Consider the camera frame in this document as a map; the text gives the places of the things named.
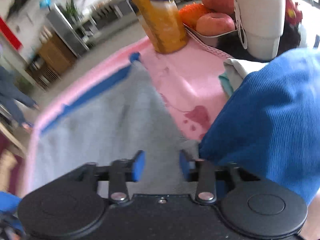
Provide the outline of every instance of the orange fruit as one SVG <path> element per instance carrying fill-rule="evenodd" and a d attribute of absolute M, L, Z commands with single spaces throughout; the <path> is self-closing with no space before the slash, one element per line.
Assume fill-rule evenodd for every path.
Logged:
<path fill-rule="evenodd" d="M 196 30 L 198 19 L 201 16 L 211 12 L 212 11 L 206 8 L 202 3 L 193 3 L 182 7 L 179 10 L 179 15 L 185 25 L 193 30 Z"/>

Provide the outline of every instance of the person's leg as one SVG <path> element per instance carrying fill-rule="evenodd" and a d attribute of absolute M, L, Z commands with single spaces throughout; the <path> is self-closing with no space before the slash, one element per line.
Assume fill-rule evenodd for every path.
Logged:
<path fill-rule="evenodd" d="M 13 75 L 10 74 L 4 67 L 0 66 L 0 79 L 1 80 L 12 81 L 13 80 Z"/>
<path fill-rule="evenodd" d="M 30 97 L 22 93 L 13 83 L 0 81 L 0 94 L 7 98 L 13 98 L 25 106 L 37 108 L 37 104 Z"/>
<path fill-rule="evenodd" d="M 22 126 L 23 123 L 26 123 L 22 111 L 15 104 L 13 99 L 0 95 L 0 103 L 8 110 L 13 119 L 16 120 L 20 126 Z"/>

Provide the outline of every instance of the person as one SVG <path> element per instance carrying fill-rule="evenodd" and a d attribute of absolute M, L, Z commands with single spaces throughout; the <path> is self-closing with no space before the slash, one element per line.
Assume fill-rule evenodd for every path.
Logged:
<path fill-rule="evenodd" d="M 8 110 L 12 118 L 17 121 L 20 126 L 30 132 L 32 125 L 26 121 L 23 112 L 14 100 L 19 101 L 27 107 L 39 110 L 37 103 L 15 86 L 12 82 L 12 76 L 4 67 L 0 66 L 0 104 Z"/>

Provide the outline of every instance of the red stain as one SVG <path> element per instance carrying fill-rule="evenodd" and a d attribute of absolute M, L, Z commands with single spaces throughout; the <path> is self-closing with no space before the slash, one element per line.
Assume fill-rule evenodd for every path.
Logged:
<path fill-rule="evenodd" d="M 209 113 L 204 106 L 196 106 L 192 111 L 184 114 L 184 116 L 191 121 L 200 124 L 206 131 L 210 128 Z"/>

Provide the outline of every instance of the bottle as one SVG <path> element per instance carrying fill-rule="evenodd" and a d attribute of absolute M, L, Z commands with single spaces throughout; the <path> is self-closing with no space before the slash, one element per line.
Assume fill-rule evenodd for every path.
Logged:
<path fill-rule="evenodd" d="M 183 48 L 188 37 L 174 0 L 130 0 L 155 50 L 167 54 Z"/>
<path fill-rule="evenodd" d="M 283 34 L 285 0 L 234 0 L 234 5 L 244 49 L 259 60 L 275 58 Z"/>

